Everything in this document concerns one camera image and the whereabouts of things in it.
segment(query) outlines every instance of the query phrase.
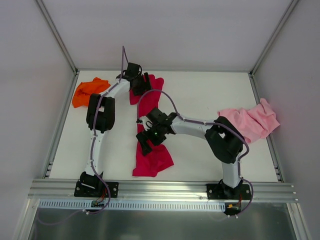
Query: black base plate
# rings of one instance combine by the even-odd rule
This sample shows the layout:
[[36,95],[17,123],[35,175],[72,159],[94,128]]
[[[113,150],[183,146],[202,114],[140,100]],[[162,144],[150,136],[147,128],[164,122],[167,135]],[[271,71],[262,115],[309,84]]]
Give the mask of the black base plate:
[[[119,189],[119,182],[116,181],[106,181],[106,184],[108,185],[111,193],[111,198],[117,198],[118,197],[118,189]],[[76,182],[75,189],[74,189],[74,196],[75,197],[81,197],[81,198],[99,198],[101,197],[103,190],[105,189],[102,188],[101,191],[96,191],[95,189],[84,186],[81,184],[80,180]]]
[[[228,200],[224,194],[221,194],[220,191],[217,191],[219,187],[217,187],[218,183],[208,183],[206,184],[206,194],[208,200]],[[251,199],[251,191],[250,186],[247,184],[242,184],[240,186],[240,194],[242,200],[250,200]]]

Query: orange cloth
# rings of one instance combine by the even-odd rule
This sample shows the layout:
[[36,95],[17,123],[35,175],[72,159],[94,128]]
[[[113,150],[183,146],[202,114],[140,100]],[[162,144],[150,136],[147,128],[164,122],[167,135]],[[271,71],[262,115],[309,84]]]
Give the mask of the orange cloth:
[[93,81],[81,82],[80,85],[76,88],[72,99],[73,107],[88,107],[91,94],[99,94],[105,91],[110,86],[111,85],[107,80],[102,80],[98,77],[95,77]]

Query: red fabric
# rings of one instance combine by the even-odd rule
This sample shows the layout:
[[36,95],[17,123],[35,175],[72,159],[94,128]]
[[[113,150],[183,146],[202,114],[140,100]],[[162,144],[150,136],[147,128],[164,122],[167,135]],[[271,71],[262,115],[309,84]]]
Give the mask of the red fabric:
[[[165,83],[163,78],[157,78],[154,75],[149,75],[150,83],[153,89],[162,90]],[[130,91],[130,104],[137,104],[141,96],[134,96],[132,90]],[[139,117],[147,115],[153,108],[158,107],[161,92],[153,91],[143,97],[139,106]],[[144,130],[144,126],[137,125],[138,133]],[[155,177],[158,172],[165,170],[174,165],[170,153],[167,148],[161,144],[154,146],[150,141],[148,144],[152,147],[152,152],[143,156],[140,143],[136,147],[136,166],[132,172],[134,177]]]

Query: white table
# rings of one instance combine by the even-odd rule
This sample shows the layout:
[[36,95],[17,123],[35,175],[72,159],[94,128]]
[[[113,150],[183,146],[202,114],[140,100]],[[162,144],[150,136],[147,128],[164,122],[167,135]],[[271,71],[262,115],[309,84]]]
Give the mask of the white table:
[[[94,77],[115,81],[119,71],[80,71],[77,86]],[[247,73],[150,71],[164,78],[163,90],[175,102],[178,111],[188,117],[216,119],[225,108],[252,108],[256,105]],[[218,181],[223,172],[221,162],[203,139],[188,135],[169,135],[164,145],[174,166],[156,177],[133,177],[136,165],[136,105],[130,105],[129,93],[116,99],[115,124],[105,141],[103,178],[107,180]],[[166,114],[173,107],[162,95],[159,109]],[[90,130],[86,123],[87,107],[69,108],[50,178],[78,179],[84,171],[90,149]],[[267,141],[250,144],[242,159],[241,174],[253,182],[277,182]]]

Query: white wall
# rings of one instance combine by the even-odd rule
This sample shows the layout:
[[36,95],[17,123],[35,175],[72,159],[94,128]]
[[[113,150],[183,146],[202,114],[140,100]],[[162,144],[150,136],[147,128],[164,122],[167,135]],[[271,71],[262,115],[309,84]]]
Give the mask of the white wall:
[[34,1],[0,1],[0,30],[0,239],[9,240],[72,73]]
[[320,238],[320,1],[301,0],[255,75],[277,113],[274,133],[313,239]]
[[250,71],[291,0],[44,0],[78,68]]

